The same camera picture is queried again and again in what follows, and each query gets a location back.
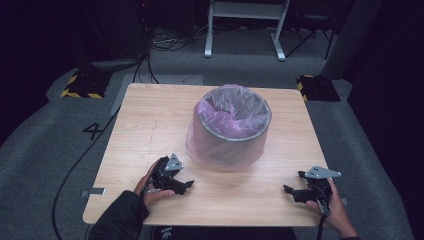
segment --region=cable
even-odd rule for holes
[[[87,230],[85,230],[85,237],[84,237],[84,240],[87,240],[88,239],[88,233],[90,232],[90,225],[89,224],[87,224]]]
[[[140,80],[140,83],[143,83],[143,81],[141,80],[141,76],[140,76],[140,66],[138,66],[138,80]]]
[[[134,76],[133,76],[133,83],[135,82],[135,77],[137,75],[137,71],[140,69],[142,61],[140,61],[137,65],[137,68],[135,69],[134,72]],[[109,121],[107,122],[106,126],[103,128],[103,131],[101,131],[99,133],[99,135],[93,140],[93,142],[88,146],[88,148],[81,154],[81,156],[78,158],[78,160],[74,163],[74,165],[72,165],[71,169],[68,171],[68,173],[66,174],[65,178],[62,180],[62,183],[60,184],[60,187],[55,195],[54,201],[53,201],[53,205],[52,205],[52,225],[53,225],[53,229],[54,232],[56,234],[57,239],[61,240],[62,237],[59,233],[59,229],[57,227],[57,223],[56,223],[56,205],[57,205],[57,201],[59,199],[59,195],[63,189],[63,187],[65,186],[66,181],[68,180],[69,176],[71,175],[71,173],[74,171],[74,169],[78,166],[78,164],[81,162],[81,160],[85,157],[85,155],[88,153],[88,151],[91,150],[91,148],[94,146],[94,144],[97,142],[97,140],[99,140],[99,138],[103,135],[103,133],[105,132],[105,130],[109,127],[109,125],[111,124],[112,120],[116,117],[116,115],[118,114],[119,110],[121,109],[121,106],[116,110],[116,112],[113,114],[113,116],[109,119]],[[90,229],[90,225],[88,225],[87,230],[86,230],[86,237],[88,235]]]
[[[155,35],[155,37],[153,37],[152,40],[152,45],[153,45],[153,49],[157,50],[157,51],[177,51],[185,46],[187,46],[190,43],[194,43],[196,42],[198,39],[201,38],[205,38],[207,36],[201,36],[198,37],[197,35],[199,33],[201,33],[206,27],[208,26],[208,24],[206,24],[205,26],[203,26],[202,28],[200,28],[199,30],[197,30],[194,34],[193,34],[193,39],[190,39],[188,37],[174,37],[174,38],[170,38],[169,34],[170,33],[157,33]],[[160,44],[165,44],[167,43],[168,46],[164,47],[164,46],[160,46]]]
[[[321,215],[321,219],[319,221],[319,226],[318,226],[317,240],[321,240],[321,237],[322,237],[322,228],[324,226],[324,222],[325,222],[325,219],[326,218],[327,218],[326,215],[324,215],[324,214]]]
[[[155,80],[155,82],[157,84],[159,84],[159,81],[156,79],[155,75],[153,74],[153,70],[152,70],[152,65],[150,64],[150,54],[147,54],[146,56],[146,61],[147,61],[147,70],[150,73],[150,82],[153,83],[153,79]]]
[[[152,226],[152,230],[150,231],[150,239],[149,240],[155,239],[155,231],[156,231],[156,226]]]
[[[128,68],[131,68],[135,65],[137,65],[140,61],[142,61],[143,57],[137,58],[135,59],[134,62],[130,62],[130,63],[124,63],[124,64],[119,64],[119,65],[114,65],[114,66],[107,66],[107,67],[102,67],[102,66],[95,66],[97,69],[99,69],[100,72],[116,72],[116,71],[122,71]]]

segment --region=black equipment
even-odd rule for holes
[[[170,189],[176,194],[183,195],[187,191],[187,188],[190,188],[194,183],[194,181],[182,183],[174,179],[174,176],[183,168],[183,164],[174,153],[171,155],[171,158],[168,156],[160,158],[156,163],[152,172],[152,178],[149,181],[156,189],[147,190],[147,193]]]
[[[329,177],[341,177],[340,172],[331,171],[322,167],[314,166],[308,172],[299,171],[299,177],[306,179],[308,189],[294,190],[293,188],[284,185],[284,191],[293,195],[295,202],[306,203],[307,201],[317,202],[321,212],[325,216],[330,216],[329,208],[330,197],[333,192],[328,183]]]

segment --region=purple plastic bag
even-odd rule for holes
[[[187,153],[209,168],[244,169],[263,154],[271,116],[266,100],[245,87],[214,89],[194,108]]]

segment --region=person's left hand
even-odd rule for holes
[[[149,177],[150,173],[153,171],[154,166],[156,165],[156,162],[150,166],[149,171],[147,174],[140,179],[137,186],[134,189],[134,193],[137,195],[140,195],[140,192],[143,190],[144,184],[146,184],[147,178]],[[144,204],[149,207],[152,206],[155,202],[168,198],[175,195],[175,192],[172,190],[162,190],[155,193],[146,193],[144,194]]]

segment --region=hand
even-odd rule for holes
[[[134,193],[137,195],[140,195],[140,192],[143,190],[144,185],[146,184],[147,178],[149,177],[150,173],[153,171],[154,166],[156,165],[156,162],[150,166],[149,171],[147,171],[147,174],[140,179],[137,186],[134,189]],[[152,206],[155,202],[173,196],[175,195],[175,192],[172,190],[162,190],[155,193],[146,193],[144,194],[144,204],[149,207]]]
[[[358,233],[356,233],[355,228],[353,227],[352,223],[350,222],[347,216],[346,209],[342,203],[342,200],[340,199],[336,185],[330,179],[328,179],[328,183],[331,186],[331,191],[333,192],[333,194],[331,195],[330,199],[331,216],[328,216],[326,218],[327,223],[339,232],[341,238],[357,237]],[[315,212],[317,212],[318,214],[322,214],[316,202],[307,201],[306,205],[315,210]]]

